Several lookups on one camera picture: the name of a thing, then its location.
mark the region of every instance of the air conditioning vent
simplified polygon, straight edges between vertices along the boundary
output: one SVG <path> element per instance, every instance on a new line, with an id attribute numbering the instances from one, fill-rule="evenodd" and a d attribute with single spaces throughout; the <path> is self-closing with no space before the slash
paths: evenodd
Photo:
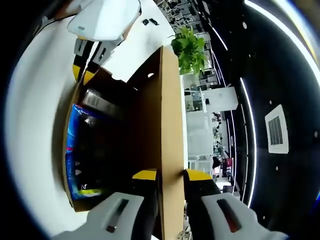
<path id="1" fill-rule="evenodd" d="M 287 154 L 289 152 L 288 130 L 281 104 L 265 116 L 265 125 L 269 153 Z"/>

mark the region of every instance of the small black object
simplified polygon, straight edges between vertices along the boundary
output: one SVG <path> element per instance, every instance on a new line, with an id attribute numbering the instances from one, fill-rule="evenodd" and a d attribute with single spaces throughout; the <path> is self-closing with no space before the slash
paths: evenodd
<path id="1" fill-rule="evenodd" d="M 142 21 L 142 23 L 146 26 L 149 23 L 149 21 L 148 21 L 148 19 L 145 19 Z"/>
<path id="2" fill-rule="evenodd" d="M 159 25 L 159 23 L 158 23 L 156 20 L 154 20 L 153 18 L 150 18 L 149 20 L 150 20 L 150 22 L 152 22 L 154 25 L 156 25 L 156 26 Z"/>

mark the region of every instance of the green plant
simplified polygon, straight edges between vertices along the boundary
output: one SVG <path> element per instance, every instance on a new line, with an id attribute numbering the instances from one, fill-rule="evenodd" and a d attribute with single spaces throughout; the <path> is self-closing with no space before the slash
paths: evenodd
<path id="1" fill-rule="evenodd" d="M 194 30 L 183 26 L 180 33 L 172 40 L 171 46 L 178 56 L 180 74 L 187 74 L 193 70 L 194 74 L 199 74 L 205 68 L 204 46 L 205 40 L 194 35 Z"/>

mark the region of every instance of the desk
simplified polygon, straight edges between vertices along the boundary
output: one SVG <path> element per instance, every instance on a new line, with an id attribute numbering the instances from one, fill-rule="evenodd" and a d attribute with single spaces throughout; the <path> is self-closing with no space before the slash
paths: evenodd
<path id="1" fill-rule="evenodd" d="M 141 15 L 118 47 L 113 50 L 110 58 L 101 66 L 112 74 L 115 80 L 127 82 L 135 71 L 161 46 L 169 46 L 175 32 L 153 0 L 140 0 Z M 144 25 L 142 20 L 153 18 L 159 25 L 152 22 Z"/>

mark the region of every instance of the green leaves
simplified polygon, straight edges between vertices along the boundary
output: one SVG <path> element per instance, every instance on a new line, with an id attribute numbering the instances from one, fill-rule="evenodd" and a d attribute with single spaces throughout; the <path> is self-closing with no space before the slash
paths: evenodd
<path id="1" fill-rule="evenodd" d="M 178 56 L 180 74 L 187 74 L 193 70 L 194 74 L 199 74 L 205 68 L 204 46 L 205 40 L 194 35 L 192 27 L 180 28 L 174 40 L 171 42 L 174 53 Z"/>

